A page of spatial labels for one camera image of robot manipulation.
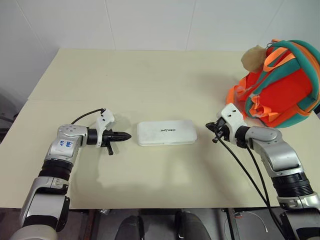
table surface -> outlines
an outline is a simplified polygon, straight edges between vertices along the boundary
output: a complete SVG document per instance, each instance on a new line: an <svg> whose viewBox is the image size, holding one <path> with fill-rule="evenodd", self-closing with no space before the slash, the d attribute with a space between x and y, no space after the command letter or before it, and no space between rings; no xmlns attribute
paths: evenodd
<svg viewBox="0 0 320 240"><path fill-rule="evenodd" d="M242 52L108 51L61 49L0 144L0 207L20 208L60 125L83 113L108 108L114 131L132 139L104 148L82 148L71 173L71 207L221 208L262 207L259 195L232 156L205 124L216 120L225 96L246 75ZM93 126L97 115L78 122ZM190 145L139 146L137 124L191 119L198 140ZM283 138L296 150L320 191L317 157L320 121L315 114ZM246 150L228 144L253 178L259 176ZM276 192L263 164L271 198Z"/></svg>

